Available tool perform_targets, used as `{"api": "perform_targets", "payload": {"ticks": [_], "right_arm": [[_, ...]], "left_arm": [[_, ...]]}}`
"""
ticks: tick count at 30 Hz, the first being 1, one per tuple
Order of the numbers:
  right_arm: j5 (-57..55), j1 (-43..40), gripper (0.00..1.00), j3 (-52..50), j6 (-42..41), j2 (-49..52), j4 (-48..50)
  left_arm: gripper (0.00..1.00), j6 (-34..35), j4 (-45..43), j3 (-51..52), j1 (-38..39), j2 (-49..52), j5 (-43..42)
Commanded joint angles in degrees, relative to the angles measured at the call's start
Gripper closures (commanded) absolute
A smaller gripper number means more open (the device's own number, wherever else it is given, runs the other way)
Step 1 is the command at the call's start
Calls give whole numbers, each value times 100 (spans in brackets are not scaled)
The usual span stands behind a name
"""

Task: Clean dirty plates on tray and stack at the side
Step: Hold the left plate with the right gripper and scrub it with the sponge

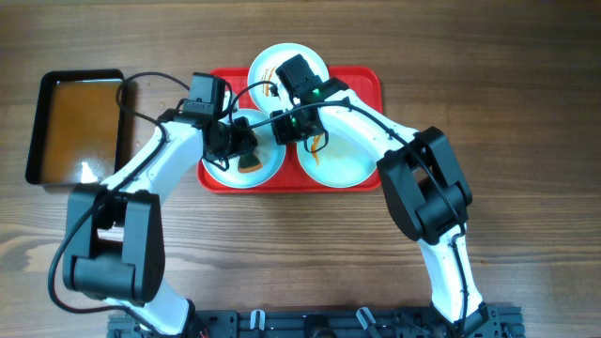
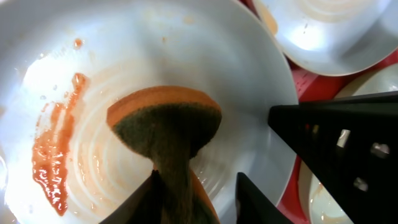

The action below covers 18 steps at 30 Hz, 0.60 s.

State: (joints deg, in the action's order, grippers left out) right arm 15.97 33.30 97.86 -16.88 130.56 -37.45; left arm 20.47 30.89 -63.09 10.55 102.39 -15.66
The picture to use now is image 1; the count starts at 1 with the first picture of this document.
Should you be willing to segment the orange green sponge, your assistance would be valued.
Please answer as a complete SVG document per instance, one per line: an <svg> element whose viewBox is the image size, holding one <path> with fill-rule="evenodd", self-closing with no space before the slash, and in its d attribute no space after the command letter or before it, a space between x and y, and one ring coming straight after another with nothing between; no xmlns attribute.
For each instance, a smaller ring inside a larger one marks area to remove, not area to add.
<svg viewBox="0 0 601 338"><path fill-rule="evenodd" d="M255 152L245 153L239 156L238 172L248 174L263 167L261 160Z"/></svg>

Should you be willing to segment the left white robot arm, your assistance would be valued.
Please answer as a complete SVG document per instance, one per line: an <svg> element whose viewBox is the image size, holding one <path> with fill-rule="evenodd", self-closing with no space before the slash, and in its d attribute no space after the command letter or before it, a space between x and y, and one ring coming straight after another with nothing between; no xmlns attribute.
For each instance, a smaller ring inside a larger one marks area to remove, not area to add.
<svg viewBox="0 0 601 338"><path fill-rule="evenodd" d="M238 96L226 80L195 73L186 89L188 98L154 120L153 137L130 162L69 195L66 235L48 273L49 295L62 310L84 313L59 299L57 277L102 301L101 311L127 314L141 335L209 335L193 303L163 278L162 203L199 161L226 171L256 140L246 121L233 118Z"/></svg>

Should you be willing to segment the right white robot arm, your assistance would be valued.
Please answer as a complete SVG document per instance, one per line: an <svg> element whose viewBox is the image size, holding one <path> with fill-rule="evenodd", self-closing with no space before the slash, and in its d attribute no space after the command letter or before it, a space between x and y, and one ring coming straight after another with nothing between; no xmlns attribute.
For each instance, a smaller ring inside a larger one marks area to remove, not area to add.
<svg viewBox="0 0 601 338"><path fill-rule="evenodd" d="M472 193L446 135L400 125L364 103L343 81L314 74L299 54L275 71L285 110L272 125L279 140L299 141L313 126L335 131L375 162L389 213L418 243L432 287L431 303L455 336L485 323L466 248Z"/></svg>

